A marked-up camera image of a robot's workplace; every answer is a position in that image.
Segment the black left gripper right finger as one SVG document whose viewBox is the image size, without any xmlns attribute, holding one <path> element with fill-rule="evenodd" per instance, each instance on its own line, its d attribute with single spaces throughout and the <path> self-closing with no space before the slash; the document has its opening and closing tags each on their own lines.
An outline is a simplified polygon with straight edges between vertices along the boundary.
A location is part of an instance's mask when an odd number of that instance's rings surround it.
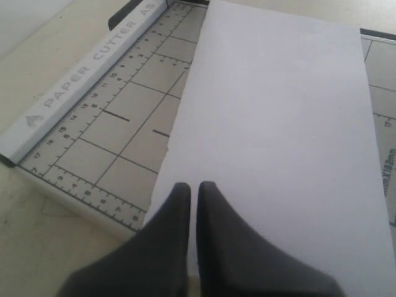
<svg viewBox="0 0 396 297">
<path fill-rule="evenodd" d="M 337 281 L 251 228 L 214 182 L 199 186 L 197 263 L 202 296 L 344 296 Z"/>
</svg>

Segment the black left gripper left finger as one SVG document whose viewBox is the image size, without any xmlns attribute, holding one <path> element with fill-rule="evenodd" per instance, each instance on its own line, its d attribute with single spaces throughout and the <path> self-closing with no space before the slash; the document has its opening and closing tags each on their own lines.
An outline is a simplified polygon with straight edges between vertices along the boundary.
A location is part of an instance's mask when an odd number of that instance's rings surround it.
<svg viewBox="0 0 396 297">
<path fill-rule="evenodd" d="M 143 229 L 72 273 L 60 296 L 187 296 L 191 189 L 176 183 Z"/>
</svg>

